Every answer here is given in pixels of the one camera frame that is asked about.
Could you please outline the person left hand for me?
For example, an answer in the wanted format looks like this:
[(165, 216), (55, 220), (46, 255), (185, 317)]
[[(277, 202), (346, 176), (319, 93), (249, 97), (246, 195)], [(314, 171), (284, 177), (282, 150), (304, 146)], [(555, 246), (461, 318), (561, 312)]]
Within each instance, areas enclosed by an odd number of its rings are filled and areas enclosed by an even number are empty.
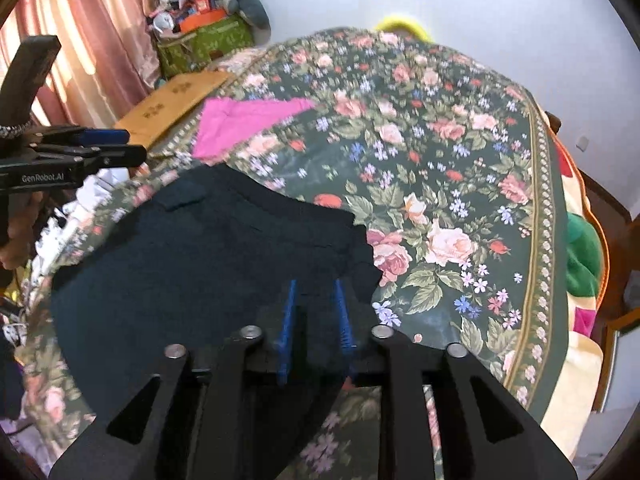
[(13, 271), (22, 266), (29, 258), (34, 246), (34, 225), (39, 217), (43, 192), (35, 192), (26, 205), (9, 220), (9, 240), (1, 247), (1, 264)]

